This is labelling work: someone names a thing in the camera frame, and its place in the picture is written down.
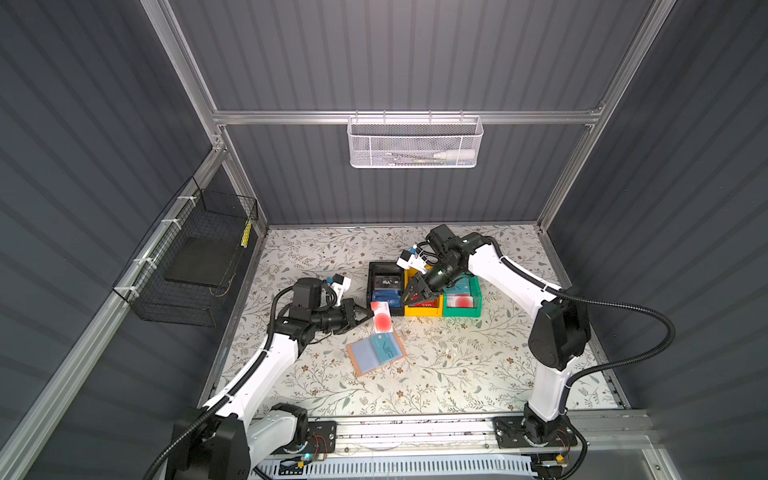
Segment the white card with red circle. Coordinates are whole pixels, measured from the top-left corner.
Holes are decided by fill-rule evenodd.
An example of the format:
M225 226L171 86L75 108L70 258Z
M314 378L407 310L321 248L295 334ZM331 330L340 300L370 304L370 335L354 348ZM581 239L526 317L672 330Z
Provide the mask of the white card with red circle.
M394 324L388 302L372 302L373 327L375 334L388 334L394 331Z

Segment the teal VIP card from holder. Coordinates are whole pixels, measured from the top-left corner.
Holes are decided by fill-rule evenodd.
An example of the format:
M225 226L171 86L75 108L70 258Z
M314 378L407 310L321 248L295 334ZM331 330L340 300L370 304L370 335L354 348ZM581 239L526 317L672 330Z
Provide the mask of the teal VIP card from holder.
M375 334L370 338L370 342L376 359L381 365L396 361L404 356L395 332Z

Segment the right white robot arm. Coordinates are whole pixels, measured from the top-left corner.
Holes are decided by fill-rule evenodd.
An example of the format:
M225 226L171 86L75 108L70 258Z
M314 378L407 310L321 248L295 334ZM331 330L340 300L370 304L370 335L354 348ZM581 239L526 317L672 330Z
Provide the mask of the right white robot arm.
M566 428L568 381L591 339L585 304L568 299L561 287L513 262L494 238L477 232L459 237L445 224L402 250L396 264L416 271L401 295L404 306L431 301L470 276L490 283L520 306L533 320L528 349L536 360L521 429L528 443L545 446Z

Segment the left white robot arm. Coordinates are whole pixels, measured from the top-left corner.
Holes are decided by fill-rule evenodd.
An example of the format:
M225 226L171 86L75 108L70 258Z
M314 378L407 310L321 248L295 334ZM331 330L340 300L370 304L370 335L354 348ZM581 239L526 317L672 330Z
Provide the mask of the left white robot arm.
M349 278L301 278L273 298L267 334L257 352L223 389L176 421L156 463L167 479L247 479L276 449L303 444L305 408L280 403L257 413L304 350L372 319L371 309L346 297Z

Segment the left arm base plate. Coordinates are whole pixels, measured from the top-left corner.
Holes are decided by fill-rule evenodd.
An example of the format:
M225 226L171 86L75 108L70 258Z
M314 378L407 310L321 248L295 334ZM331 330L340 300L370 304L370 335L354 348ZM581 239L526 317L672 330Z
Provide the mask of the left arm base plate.
M279 447L278 454L324 456L334 453L338 438L338 423L335 421L310 421L306 436L301 441L292 441Z

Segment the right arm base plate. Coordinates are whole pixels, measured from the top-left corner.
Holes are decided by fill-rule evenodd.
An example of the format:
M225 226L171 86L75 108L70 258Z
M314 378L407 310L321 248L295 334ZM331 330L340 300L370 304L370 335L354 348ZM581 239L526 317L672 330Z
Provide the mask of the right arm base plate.
M542 421L535 415L496 416L491 421L500 448L564 447L569 450L579 443L565 415L551 421Z

